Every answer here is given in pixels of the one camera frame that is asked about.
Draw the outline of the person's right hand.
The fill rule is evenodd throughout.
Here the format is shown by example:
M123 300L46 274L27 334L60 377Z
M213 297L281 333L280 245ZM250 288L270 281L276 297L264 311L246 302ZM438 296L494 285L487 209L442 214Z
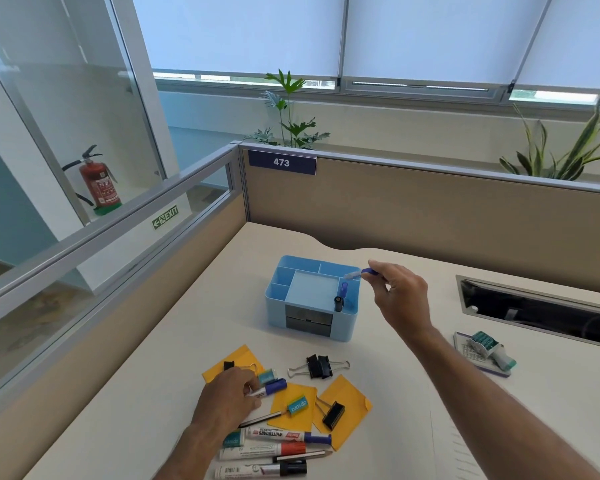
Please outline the person's right hand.
M369 260L368 266L392 283L391 301L375 301L382 315L392 329L405 343L412 343L417 337L433 329L427 283L424 279L399 264ZM363 274L374 291L374 277Z

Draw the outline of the short blue whiteboard marker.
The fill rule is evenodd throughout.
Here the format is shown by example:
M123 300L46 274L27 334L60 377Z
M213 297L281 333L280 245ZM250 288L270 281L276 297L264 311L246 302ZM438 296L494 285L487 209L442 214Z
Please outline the short blue whiteboard marker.
M287 381L284 378L264 384L261 388L248 393L248 397L262 398L274 395L288 387Z

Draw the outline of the person's left forearm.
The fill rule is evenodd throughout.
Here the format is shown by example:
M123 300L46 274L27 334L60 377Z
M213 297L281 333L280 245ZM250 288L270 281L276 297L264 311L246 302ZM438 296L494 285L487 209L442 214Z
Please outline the person's left forearm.
M152 480L204 480L225 437L234 430L220 422L193 421Z

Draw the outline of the yellow sticky note pad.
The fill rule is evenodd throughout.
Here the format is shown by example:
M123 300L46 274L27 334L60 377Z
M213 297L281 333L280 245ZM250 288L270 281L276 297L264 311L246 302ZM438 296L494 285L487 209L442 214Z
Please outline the yellow sticky note pad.
M273 396L271 413L282 411L283 414L267 422L274 428L292 431L311 431L313 427L313 412L317 399L318 389L316 387L287 383L287 388ZM295 414L288 412L290 403L304 397L307 407L297 411Z
M329 427L329 421L325 420L335 403L343 406L344 412L335 425ZM313 425L320 433L331 435L331 447L338 451L372 409L370 400L346 377L339 375L317 396L313 409Z
M233 363L234 367L239 367L241 369L250 369L256 373L256 375L264 372L265 370L262 363L259 361L259 359L257 359L256 355L250 350L250 348L248 348L247 345L243 345L202 373L202 377L205 382L211 382L218 374L224 371L225 363Z

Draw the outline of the long blue whiteboard marker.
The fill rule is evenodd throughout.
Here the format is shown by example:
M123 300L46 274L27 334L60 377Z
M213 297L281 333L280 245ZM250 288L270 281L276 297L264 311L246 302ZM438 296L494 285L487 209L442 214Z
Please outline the long blue whiteboard marker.
M251 440L273 442L303 442L305 444L318 444L332 446L330 434L312 433L310 431L293 431L280 428L247 427L245 436Z

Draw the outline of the grey pencil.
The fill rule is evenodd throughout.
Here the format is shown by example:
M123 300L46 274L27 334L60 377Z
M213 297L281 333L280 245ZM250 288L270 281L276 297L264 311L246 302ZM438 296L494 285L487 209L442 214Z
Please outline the grey pencil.
M296 454L286 454L286 455L278 455L272 457L272 463L281 463L281 462L293 462L293 461L306 461L306 460L314 460L319 458L327 458L328 456L334 453L333 450L316 450L316 451L307 451L304 453L296 453Z

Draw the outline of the light blue desk organizer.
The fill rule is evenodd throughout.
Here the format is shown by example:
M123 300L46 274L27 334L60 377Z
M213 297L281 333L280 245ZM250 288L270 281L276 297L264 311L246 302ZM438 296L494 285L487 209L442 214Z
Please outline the light blue desk organizer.
M361 278L343 281L355 266L284 255L265 291L270 326L349 342L358 316ZM341 313L334 311L334 298L342 282L349 288Z

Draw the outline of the beige cubicle partition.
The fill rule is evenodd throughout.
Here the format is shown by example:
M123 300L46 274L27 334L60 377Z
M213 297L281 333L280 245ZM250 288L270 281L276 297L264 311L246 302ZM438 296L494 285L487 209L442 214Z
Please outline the beige cubicle partition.
M332 248L380 248L600 292L600 184L241 143L250 221ZM317 158L317 174L248 150Z

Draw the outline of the blue number label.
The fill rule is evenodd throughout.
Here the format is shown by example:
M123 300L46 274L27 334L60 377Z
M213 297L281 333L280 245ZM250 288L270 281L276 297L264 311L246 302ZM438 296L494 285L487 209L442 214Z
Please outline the blue number label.
M248 150L248 161L250 166L256 168L273 169L310 176L317 174L317 158L315 157Z

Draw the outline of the white paper sheet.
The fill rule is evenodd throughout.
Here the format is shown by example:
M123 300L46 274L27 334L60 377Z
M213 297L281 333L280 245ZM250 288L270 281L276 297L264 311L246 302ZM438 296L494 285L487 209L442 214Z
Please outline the white paper sheet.
M437 480L487 480L443 406L431 407L431 427Z

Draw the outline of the broad leaf green plant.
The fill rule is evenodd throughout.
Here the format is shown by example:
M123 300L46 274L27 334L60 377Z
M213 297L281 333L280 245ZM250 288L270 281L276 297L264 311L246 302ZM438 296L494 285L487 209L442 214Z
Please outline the broad leaf green plant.
M296 120L294 118L293 97L301 89L304 89L307 83L306 79L296 78L290 71L284 73L281 69L278 69L277 73L266 73L264 79L279 85L281 88L278 92L264 90L260 94L260 99L264 101L266 107L277 111L280 130L276 133L273 127L258 129L245 135L243 141L311 150L316 142L330 138L330 132L317 130L315 117L309 120Z

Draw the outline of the glass topped cubicle partition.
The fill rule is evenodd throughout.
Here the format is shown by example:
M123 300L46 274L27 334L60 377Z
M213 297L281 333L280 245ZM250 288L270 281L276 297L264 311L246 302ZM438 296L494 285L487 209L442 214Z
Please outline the glass topped cubicle partition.
M0 276L0 480L24 478L99 393L244 224L240 203L232 141Z

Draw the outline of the white roller blinds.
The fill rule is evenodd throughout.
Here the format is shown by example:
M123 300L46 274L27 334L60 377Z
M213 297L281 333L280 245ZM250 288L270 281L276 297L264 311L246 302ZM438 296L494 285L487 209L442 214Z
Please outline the white roller blinds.
M600 88L600 0L133 0L152 68Z

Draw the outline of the grey window frame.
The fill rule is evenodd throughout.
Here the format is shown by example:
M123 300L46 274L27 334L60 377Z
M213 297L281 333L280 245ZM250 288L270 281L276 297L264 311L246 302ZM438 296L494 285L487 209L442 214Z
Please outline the grey window frame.
M195 95L256 98L266 90L284 95L280 74L213 72L184 69L152 69L159 91ZM584 112L592 109L600 88L529 86L517 81L504 85L378 79L346 76L297 75L304 85L292 94L301 102L431 107L440 111L507 111L513 105L526 109Z

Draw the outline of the glass wall with metal frame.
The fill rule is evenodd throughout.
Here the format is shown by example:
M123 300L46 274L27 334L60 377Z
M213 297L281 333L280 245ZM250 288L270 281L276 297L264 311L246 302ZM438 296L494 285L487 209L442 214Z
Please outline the glass wall with metal frame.
M0 0L0 83L38 149L4 165L31 204L0 224L16 267L108 213L82 157L126 204L179 172L133 0Z

